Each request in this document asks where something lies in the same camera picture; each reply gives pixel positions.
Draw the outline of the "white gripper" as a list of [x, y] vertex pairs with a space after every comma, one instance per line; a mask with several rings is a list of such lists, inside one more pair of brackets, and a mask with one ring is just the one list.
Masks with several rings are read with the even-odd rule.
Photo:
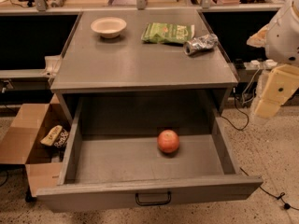
[[253, 109], [255, 117], [270, 119], [299, 89], [299, 68], [294, 66], [299, 64], [299, 0], [287, 0], [268, 25], [249, 37], [247, 44], [265, 47], [267, 58], [288, 63], [267, 74]]

